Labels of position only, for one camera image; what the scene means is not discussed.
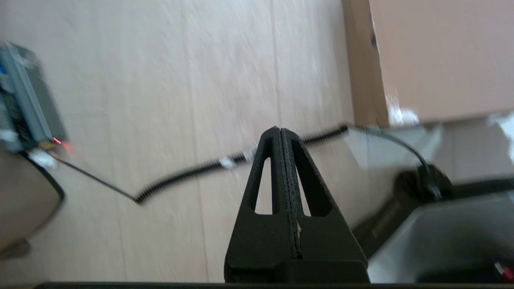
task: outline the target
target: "white tape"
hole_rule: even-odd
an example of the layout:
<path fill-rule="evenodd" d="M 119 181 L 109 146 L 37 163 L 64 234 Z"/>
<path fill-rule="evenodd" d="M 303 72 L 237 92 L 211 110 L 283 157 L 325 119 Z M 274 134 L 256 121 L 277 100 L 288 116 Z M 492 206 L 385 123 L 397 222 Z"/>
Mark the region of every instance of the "white tape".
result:
<path fill-rule="evenodd" d="M 0 130 L 0 139 L 3 141 L 13 142 L 18 139 L 18 133 L 12 130 Z"/>
<path fill-rule="evenodd" d="M 42 149 L 33 149 L 29 152 L 29 158 L 45 169 L 55 170 L 57 168 L 57 161 Z"/>
<path fill-rule="evenodd" d="M 256 142 L 253 144 L 253 147 L 250 150 L 243 152 L 246 162 L 253 162 L 253 159 L 255 158 L 255 152 L 257 151 L 258 145 L 259 145 L 259 143 Z"/>
<path fill-rule="evenodd" d="M 228 169 L 228 170 L 233 169 L 237 166 L 235 164 L 235 162 L 230 157 L 227 157 L 227 156 L 220 158 L 219 163 L 221 164 L 222 167 L 224 167 L 225 169 Z"/>
<path fill-rule="evenodd" d="M 502 114 L 502 113 L 491 114 L 490 116 L 488 116 L 486 118 L 485 123 L 487 124 L 488 127 L 492 127 L 493 125 L 503 121 L 504 118 L 505 118 L 505 114 Z"/>
<path fill-rule="evenodd" d="M 486 120 L 488 125 L 497 123 L 498 126 L 502 129 L 505 137 L 509 141 L 509 158 L 510 161 L 514 164 L 514 113 L 510 113 L 506 116 L 500 117 L 498 115 L 493 115 Z"/>
<path fill-rule="evenodd" d="M 396 89 L 385 95 L 385 103 L 392 127 L 413 127 L 419 124 L 419 118 L 412 109 L 400 106 Z"/>

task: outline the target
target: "cardboard box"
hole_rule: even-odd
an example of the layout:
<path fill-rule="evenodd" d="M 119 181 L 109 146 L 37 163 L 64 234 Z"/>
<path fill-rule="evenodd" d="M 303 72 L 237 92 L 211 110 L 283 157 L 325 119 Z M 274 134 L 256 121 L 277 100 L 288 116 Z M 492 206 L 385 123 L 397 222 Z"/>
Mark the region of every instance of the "cardboard box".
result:
<path fill-rule="evenodd" d="M 343 0 L 355 122 L 514 110 L 514 1 Z"/>

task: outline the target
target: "black wire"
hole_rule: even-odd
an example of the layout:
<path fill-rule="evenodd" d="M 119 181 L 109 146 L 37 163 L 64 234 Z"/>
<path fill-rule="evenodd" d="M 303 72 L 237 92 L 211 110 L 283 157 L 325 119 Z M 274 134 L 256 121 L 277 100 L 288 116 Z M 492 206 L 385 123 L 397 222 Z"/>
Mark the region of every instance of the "black wire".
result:
<path fill-rule="evenodd" d="M 403 140 L 401 140 L 393 135 L 390 135 L 388 133 L 385 133 L 383 131 L 379 131 L 379 130 L 375 130 L 375 129 L 368 129 L 368 128 L 361 127 L 361 126 L 358 126 L 355 124 L 347 124 L 347 126 L 356 131 L 362 131 L 362 132 L 368 133 L 370 135 L 378 136 L 378 137 L 381 137 L 381 138 L 384 138 L 384 139 L 387 139 L 387 140 L 397 143 L 398 145 L 406 148 L 411 153 L 413 153 L 419 159 L 419 162 L 421 163 L 421 165 L 423 167 L 425 167 L 425 169 L 427 169 L 427 171 L 430 171 L 427 161 L 425 160 L 425 158 L 423 158 L 423 156 L 419 153 L 419 151 L 415 150 L 413 147 L 411 147 L 408 143 L 404 142 Z"/>
<path fill-rule="evenodd" d="M 63 163 L 64 165 L 67 165 L 68 167 L 70 167 L 70 168 L 72 168 L 72 169 L 76 170 L 77 172 L 79 172 L 79 173 L 81 173 L 81 174 L 84 174 L 85 176 L 87 176 L 87 177 L 90 177 L 90 178 L 94 179 L 95 181 L 97 181 L 97 182 L 101 183 L 102 185 L 104 185 L 104 186 L 106 186 L 106 187 L 108 187 L 108 188 L 111 188 L 112 190 L 114 190 L 114 191 L 118 192 L 119 194 L 121 194 L 121 195 L 123 195 L 123 196 L 125 196 L 125 197 L 127 197 L 127 198 L 129 198 L 129 199 L 131 199 L 132 201 L 135 201 L 135 199 L 134 199 L 134 197 L 133 197 L 133 196 L 131 196 L 131 195 L 129 195 L 128 193 L 124 192 L 124 191 L 123 191 L 123 190 L 121 190 L 120 188 L 118 188 L 118 187 L 116 187 L 116 186 L 113 186 L 113 185 L 111 185 L 111 184 L 109 184 L 109 183 L 107 183 L 107 182 L 105 182 L 105 181 L 103 181 L 103 180 L 101 180 L 101 179 L 99 179 L 99 178 L 97 178 L 97 177 L 93 176 L 92 174 L 90 174 L 90 173 L 88 173 L 88 172 L 84 171 L 84 170 L 83 170 L 83 169 L 81 169 L 81 168 L 78 168 L 78 167 L 76 167 L 76 166 L 74 166 L 74 165 L 70 164 L 70 163 L 69 163 L 69 162 L 67 162 L 67 161 L 61 160 L 61 159 L 59 159 L 59 158 L 57 158 L 57 157 L 55 157 L 55 156 L 53 156 L 53 155 L 51 155 L 51 156 L 52 156 L 54 159 L 56 159 L 58 162 L 61 162 L 61 163 Z"/>
<path fill-rule="evenodd" d="M 351 128 L 353 130 L 357 130 L 357 131 L 362 131 L 362 132 L 366 132 L 370 135 L 375 135 L 375 136 L 378 136 L 378 137 L 381 137 L 381 138 L 384 138 L 384 139 L 387 139 L 387 140 L 390 140 L 392 142 L 395 142 L 397 144 L 399 144 L 400 146 L 406 148 L 407 150 L 409 150 L 410 152 L 412 152 L 414 155 L 417 156 L 417 158 L 419 159 L 419 161 L 421 162 L 422 166 L 425 167 L 425 169 L 430 172 L 430 169 L 429 169 L 429 165 L 427 164 L 427 162 L 425 161 L 425 159 L 423 158 L 423 156 L 421 156 L 421 154 L 415 150 L 414 148 L 412 148 L 410 145 L 408 145 L 406 142 L 404 142 L 403 140 L 395 137 L 395 136 L 392 136 L 390 134 L 387 134 L 387 133 L 384 133 L 382 131 L 377 131 L 377 130 L 372 130 L 372 129 L 368 129 L 368 128 L 364 128 L 364 127 L 360 127 L 358 125 L 354 125 L 354 124 L 342 124 L 340 126 L 338 126 L 337 128 L 335 129 L 332 129 L 332 130 L 327 130 L 327 131 L 324 131 L 324 132 L 321 132 L 321 133 L 317 133 L 317 134 L 313 134 L 313 135 L 308 135 L 306 137 L 303 137 L 302 138 L 302 141 L 305 143 L 305 145 L 314 145 L 316 143 L 320 143 L 320 142 L 323 142 L 323 141 L 326 141 L 326 140 L 329 140 L 331 138 L 334 138 L 334 137 L 337 137 L 337 136 L 340 136 L 342 135 L 343 133 L 347 132 L 348 129 Z M 131 199 L 132 201 L 136 202 L 137 204 L 141 204 L 143 203 L 144 201 L 146 201 L 149 197 L 151 197 L 152 195 L 154 195 L 155 193 L 159 192 L 159 191 L 162 191 L 164 190 L 166 187 L 169 187 L 169 186 L 172 186 L 178 182 L 181 182 L 185 179 L 188 179 L 188 178 L 191 178 L 191 177 L 194 177 L 194 176 L 198 176 L 198 175 L 202 175 L 202 174 L 205 174 L 205 173 L 208 173 L 208 172 L 212 172 L 212 171 L 216 171 L 216 170 L 221 170 L 221 169 L 224 169 L 224 166 L 221 164 L 221 162 L 219 160 L 213 160 L 213 161 L 210 161 L 210 162 L 206 162 L 204 164 L 201 164 L 201 165 L 198 165 L 198 166 L 195 166 L 195 167 L 192 167 L 192 168 L 188 168 L 188 169 L 185 169 L 183 171 L 180 171 L 180 172 L 177 172 L 177 173 L 174 173 L 172 175 L 169 175 L 167 177 L 164 177 L 163 179 L 157 181 L 156 183 L 148 186 L 146 189 L 144 189 L 141 193 L 139 193 L 137 195 L 137 197 L 133 197 L 131 195 L 129 195 L 128 193 L 124 192 L 123 190 L 93 176 L 92 174 L 66 162 L 66 161 L 63 161 L 61 159 L 58 159 L 56 158 L 55 156 L 52 156 L 54 157 L 57 161 L 67 165 L 68 167 L 96 180 L 97 182 L 103 184 L 104 186 L 106 187 L 109 187 L 113 190 L 115 190 L 116 192 L 120 193 L 121 195 Z M 229 156 L 229 158 L 235 163 L 235 164 L 239 164 L 241 162 L 244 162 L 246 161 L 246 157 L 244 155 L 243 152 L 240 152 L 240 153 L 237 153 L 237 154 L 233 154 L 231 156 Z"/>

